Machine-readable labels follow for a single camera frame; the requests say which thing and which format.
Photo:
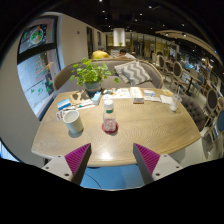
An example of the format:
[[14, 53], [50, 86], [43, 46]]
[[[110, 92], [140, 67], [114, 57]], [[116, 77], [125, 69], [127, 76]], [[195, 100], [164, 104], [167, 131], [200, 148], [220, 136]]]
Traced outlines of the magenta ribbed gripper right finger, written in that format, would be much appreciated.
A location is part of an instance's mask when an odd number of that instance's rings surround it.
[[159, 155], [137, 143], [133, 144], [133, 154], [145, 184], [182, 169], [182, 166], [168, 154]]

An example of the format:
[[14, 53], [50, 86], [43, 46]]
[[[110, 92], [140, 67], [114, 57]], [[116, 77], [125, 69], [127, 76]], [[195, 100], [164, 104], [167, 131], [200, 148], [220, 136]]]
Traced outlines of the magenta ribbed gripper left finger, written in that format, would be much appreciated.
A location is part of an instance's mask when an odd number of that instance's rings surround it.
[[43, 170], [80, 185], [91, 153], [91, 144], [85, 144], [65, 156], [55, 156]]

